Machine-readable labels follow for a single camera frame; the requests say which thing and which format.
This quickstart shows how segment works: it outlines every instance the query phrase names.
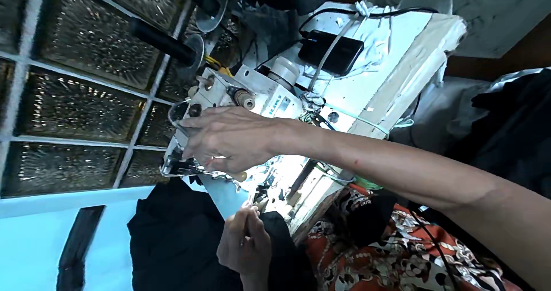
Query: white wall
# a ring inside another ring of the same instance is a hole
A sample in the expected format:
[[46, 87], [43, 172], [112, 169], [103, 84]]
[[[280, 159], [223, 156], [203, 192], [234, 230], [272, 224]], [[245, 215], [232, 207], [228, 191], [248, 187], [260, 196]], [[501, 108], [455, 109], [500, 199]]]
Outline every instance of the white wall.
[[85, 291], [131, 291], [126, 224], [153, 187], [0, 200], [0, 290], [54, 291], [59, 257], [81, 207], [106, 205], [85, 264]]
[[[400, 0], [370, 0], [397, 5]], [[453, 13], [463, 17], [468, 35], [456, 53], [500, 58], [551, 12], [551, 0], [454, 0]]]
[[0, 289], [55, 290], [57, 266], [78, 208], [0, 219]]

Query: fingers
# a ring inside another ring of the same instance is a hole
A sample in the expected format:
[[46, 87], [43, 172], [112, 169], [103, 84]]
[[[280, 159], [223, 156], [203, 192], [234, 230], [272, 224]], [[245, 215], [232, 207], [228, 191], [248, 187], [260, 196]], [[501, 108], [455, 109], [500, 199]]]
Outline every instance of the fingers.
[[214, 115], [216, 113], [222, 113], [235, 108], [235, 106], [223, 106], [223, 107], [209, 107], [201, 113], [202, 116]]
[[245, 223], [250, 208], [242, 208], [235, 213], [235, 217], [228, 226], [228, 249], [239, 249], [245, 238]]
[[203, 137], [205, 136], [205, 134], [206, 134], [206, 131], [203, 129], [197, 135], [191, 137], [187, 141], [187, 145], [185, 146], [185, 148], [183, 148], [183, 152], [182, 152], [182, 157], [184, 159], [189, 159], [192, 156], [194, 156], [195, 150], [201, 144], [201, 141], [203, 140]]
[[264, 222], [262, 222], [258, 216], [259, 215], [255, 212], [255, 215], [249, 219], [249, 223], [247, 225], [249, 227], [249, 234], [251, 234], [251, 237], [255, 239], [257, 246], [266, 247], [271, 243], [270, 236], [264, 228]]
[[232, 108], [234, 107], [209, 107], [203, 110], [199, 117], [182, 119], [179, 121], [179, 124], [183, 127], [204, 128], [216, 119], [216, 116], [213, 115], [229, 111]]
[[205, 165], [205, 168], [207, 171], [222, 171], [222, 172], [228, 172], [228, 159], [225, 158], [217, 158], [212, 159], [210, 162], [208, 162]]

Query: industrial sewing machine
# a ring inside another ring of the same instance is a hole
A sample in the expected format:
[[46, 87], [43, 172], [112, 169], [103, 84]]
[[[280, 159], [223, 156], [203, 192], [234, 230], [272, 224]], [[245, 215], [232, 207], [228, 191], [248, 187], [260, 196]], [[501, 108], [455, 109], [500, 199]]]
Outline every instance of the industrial sewing machine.
[[[276, 60], [268, 76], [247, 66], [242, 66], [234, 77], [207, 68], [202, 76], [197, 76], [198, 85], [190, 90], [191, 98], [172, 106], [169, 120], [177, 126], [179, 119], [198, 117], [204, 109], [219, 106], [241, 106], [265, 117], [297, 119], [302, 113], [302, 102], [293, 95], [290, 85], [297, 77], [298, 68], [283, 57]], [[219, 172], [206, 172], [193, 159], [182, 160], [190, 133], [189, 129], [176, 129], [164, 156], [162, 175], [212, 175], [228, 179]], [[231, 177], [244, 182], [248, 176], [242, 173]]]

